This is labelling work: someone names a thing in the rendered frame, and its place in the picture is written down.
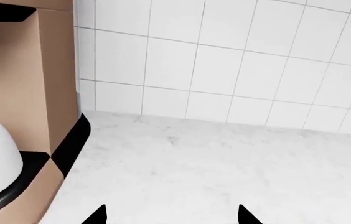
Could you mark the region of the tan and black coffee machine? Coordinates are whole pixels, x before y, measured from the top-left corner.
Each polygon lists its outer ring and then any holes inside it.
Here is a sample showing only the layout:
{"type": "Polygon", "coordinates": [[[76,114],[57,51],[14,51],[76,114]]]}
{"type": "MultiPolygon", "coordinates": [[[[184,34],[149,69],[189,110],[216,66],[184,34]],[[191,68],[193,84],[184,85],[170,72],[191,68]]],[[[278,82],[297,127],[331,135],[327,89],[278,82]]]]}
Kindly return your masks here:
{"type": "Polygon", "coordinates": [[[39,224],[85,145],[73,0],[0,0],[0,124],[23,161],[0,224],[39,224]]]}

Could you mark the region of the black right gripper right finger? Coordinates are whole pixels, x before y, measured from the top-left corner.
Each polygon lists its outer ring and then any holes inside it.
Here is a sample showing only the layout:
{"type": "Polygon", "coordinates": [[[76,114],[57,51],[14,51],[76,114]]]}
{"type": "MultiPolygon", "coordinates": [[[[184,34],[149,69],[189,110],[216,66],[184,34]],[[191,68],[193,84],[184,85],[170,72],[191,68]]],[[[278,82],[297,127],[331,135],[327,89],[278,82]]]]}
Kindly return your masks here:
{"type": "Polygon", "coordinates": [[[262,224],[247,208],[243,205],[238,206],[238,224],[262,224]]]}

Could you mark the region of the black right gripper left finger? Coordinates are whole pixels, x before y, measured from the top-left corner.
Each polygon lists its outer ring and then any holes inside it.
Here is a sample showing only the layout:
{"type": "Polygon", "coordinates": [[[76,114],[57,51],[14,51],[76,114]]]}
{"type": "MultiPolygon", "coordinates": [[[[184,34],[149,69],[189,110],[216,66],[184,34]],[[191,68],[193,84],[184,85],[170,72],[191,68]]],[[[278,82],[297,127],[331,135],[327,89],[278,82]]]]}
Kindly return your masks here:
{"type": "Polygon", "coordinates": [[[106,205],[101,205],[82,224],[106,224],[106,205]]]}

